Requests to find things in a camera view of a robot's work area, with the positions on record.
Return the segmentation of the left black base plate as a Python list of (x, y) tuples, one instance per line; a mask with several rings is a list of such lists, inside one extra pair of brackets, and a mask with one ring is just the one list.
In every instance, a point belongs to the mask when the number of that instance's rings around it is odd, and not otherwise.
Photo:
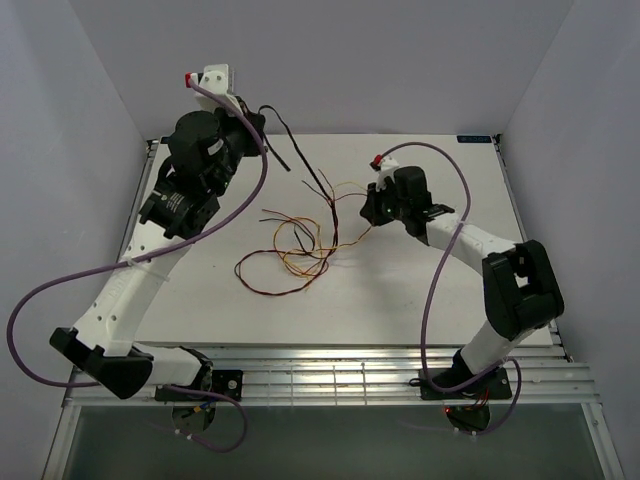
[(188, 401), (206, 401), (210, 400), (202, 394), (196, 394), (195, 391), (210, 391), (230, 397), (236, 401), (242, 398), (242, 387), (244, 380), (243, 370), (207, 370), (196, 376), (196, 379), (185, 389), (190, 393), (180, 393), (166, 387), (158, 387), (154, 392), (154, 399), (160, 402), (188, 402)]

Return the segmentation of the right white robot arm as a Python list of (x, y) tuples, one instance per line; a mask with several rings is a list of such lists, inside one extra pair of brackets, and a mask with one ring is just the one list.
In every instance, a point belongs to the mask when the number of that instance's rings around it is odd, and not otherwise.
[(377, 158), (371, 167), (378, 177), (367, 187), (361, 217), (373, 227), (402, 223), (411, 237), (458, 259), (482, 278), (485, 322), (455, 353), (450, 368), (425, 378), (439, 393), (474, 397), (516, 346), (564, 313), (547, 251), (536, 240), (517, 243), (492, 235), (453, 208), (434, 203), (426, 175), (417, 166)]

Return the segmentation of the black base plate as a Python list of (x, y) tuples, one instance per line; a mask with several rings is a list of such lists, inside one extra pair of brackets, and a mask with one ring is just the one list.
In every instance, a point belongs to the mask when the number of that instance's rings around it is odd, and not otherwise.
[(434, 390), (426, 381), (426, 375), (420, 370), (418, 377), (410, 381), (410, 384), (420, 389), (422, 400), (472, 400), (484, 398), (488, 400), (508, 400), (512, 396), (512, 390), (506, 369), (499, 367), (494, 369), (476, 383), (456, 392), (440, 392)]
[(166, 387), (158, 387), (154, 392), (154, 399), (160, 402), (188, 402), (188, 401), (206, 401), (210, 400), (202, 394), (196, 394), (195, 391), (210, 391), (230, 397), (236, 401), (242, 398), (242, 387), (244, 380), (243, 370), (207, 370), (196, 376), (196, 379), (185, 389), (190, 393), (180, 393)]

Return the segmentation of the aluminium rail frame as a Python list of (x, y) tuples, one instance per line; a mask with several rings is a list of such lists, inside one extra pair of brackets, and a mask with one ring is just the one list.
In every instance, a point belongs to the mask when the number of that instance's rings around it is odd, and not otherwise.
[[(403, 165), (425, 170), (437, 201), (468, 210), (472, 225), (521, 240), (496, 141), (392, 134), (278, 134), (271, 141), (291, 171), (272, 170), (250, 207), (176, 264), (136, 343), (191, 347), (219, 368), (243, 370), (248, 407), (419, 405), (409, 379), (423, 366), (449, 365), (483, 323), (481, 279), (458, 259), (447, 262), (426, 325), (429, 344), (421, 349), (423, 304), (440, 253), (399, 225), (367, 228), (358, 212), (374, 177), (369, 164), (394, 148)], [(264, 217), (289, 213), (331, 223), (301, 156), (338, 197), (342, 246), (314, 282), (291, 277), (273, 257), (252, 255), (270, 245)]]

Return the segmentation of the right blue label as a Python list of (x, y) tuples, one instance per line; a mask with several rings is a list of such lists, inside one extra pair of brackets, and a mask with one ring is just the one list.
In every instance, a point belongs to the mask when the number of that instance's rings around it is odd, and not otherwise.
[(490, 135), (457, 135), (456, 139), (462, 144), (492, 144)]

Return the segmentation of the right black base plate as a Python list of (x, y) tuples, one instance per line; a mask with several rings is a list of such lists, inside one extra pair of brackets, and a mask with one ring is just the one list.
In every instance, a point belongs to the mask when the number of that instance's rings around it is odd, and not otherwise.
[(499, 367), (494, 369), (476, 383), (456, 392), (440, 392), (434, 390), (426, 381), (426, 375), (420, 370), (418, 377), (410, 381), (410, 384), (420, 389), (422, 400), (472, 400), (484, 398), (488, 400), (508, 400), (512, 396), (512, 390), (506, 369)]

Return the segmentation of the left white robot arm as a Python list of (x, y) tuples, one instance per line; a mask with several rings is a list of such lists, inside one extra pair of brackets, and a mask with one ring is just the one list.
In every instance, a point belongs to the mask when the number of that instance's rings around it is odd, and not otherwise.
[(93, 305), (70, 328), (56, 329), (51, 346), (120, 399), (148, 385), (176, 385), (190, 399), (212, 387), (212, 364), (184, 347), (149, 347), (135, 336), (169, 273), (187, 253), (181, 241), (201, 234), (218, 212), (245, 157), (256, 157), (251, 128), (265, 119), (242, 119), (217, 108), (183, 115), (168, 137), (170, 151), (144, 201), (123, 257)]

